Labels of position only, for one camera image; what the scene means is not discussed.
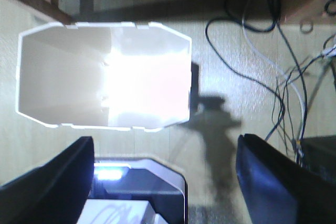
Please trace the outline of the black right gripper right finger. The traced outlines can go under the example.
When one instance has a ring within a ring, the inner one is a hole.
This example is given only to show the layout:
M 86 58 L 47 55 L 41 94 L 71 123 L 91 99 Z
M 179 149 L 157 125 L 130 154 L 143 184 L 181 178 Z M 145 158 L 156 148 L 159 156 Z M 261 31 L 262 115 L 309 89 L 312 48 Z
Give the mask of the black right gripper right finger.
M 238 137 L 236 174 L 252 223 L 335 223 L 335 185 L 254 134 Z

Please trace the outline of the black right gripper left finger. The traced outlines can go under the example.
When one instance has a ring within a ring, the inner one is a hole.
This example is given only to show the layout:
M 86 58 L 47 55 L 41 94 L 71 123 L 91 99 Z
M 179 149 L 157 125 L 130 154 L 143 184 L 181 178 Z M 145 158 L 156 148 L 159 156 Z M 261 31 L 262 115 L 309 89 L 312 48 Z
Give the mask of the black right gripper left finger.
M 1 223 L 77 223 L 91 190 L 94 158 L 93 138 L 83 136 L 1 186 Z

